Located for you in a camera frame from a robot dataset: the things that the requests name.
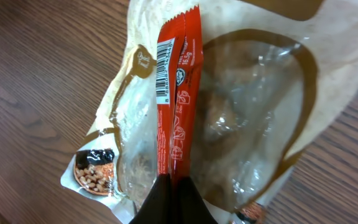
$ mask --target wooden table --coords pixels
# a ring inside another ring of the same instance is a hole
[[[117,223],[60,186],[126,43],[125,0],[0,0],[0,215]],[[358,223],[358,94],[302,157],[266,223]]]

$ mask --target logo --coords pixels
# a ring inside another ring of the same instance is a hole
[[[185,81],[186,72],[182,68],[177,69],[177,86]]]

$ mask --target red wrapper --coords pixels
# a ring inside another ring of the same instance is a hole
[[[198,6],[185,13],[186,37],[177,68],[176,107],[171,150],[171,178],[175,184],[190,174],[190,149],[201,69],[203,40]]]
[[[176,71],[185,39],[185,15],[177,15],[166,22],[157,41],[157,159],[158,175],[168,174],[171,136],[175,112]]]

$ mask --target plastic bag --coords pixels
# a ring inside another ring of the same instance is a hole
[[[358,89],[358,0],[132,0],[122,67],[82,150],[111,149],[108,196],[83,190],[75,158],[62,185],[127,223],[156,176],[155,59],[162,24],[200,4],[204,42],[191,176],[219,223],[266,206],[301,150]]]

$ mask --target barcode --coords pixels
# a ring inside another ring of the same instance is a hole
[[[168,66],[174,41],[175,38],[157,44],[157,74],[155,76],[157,104],[169,104],[170,101]]]

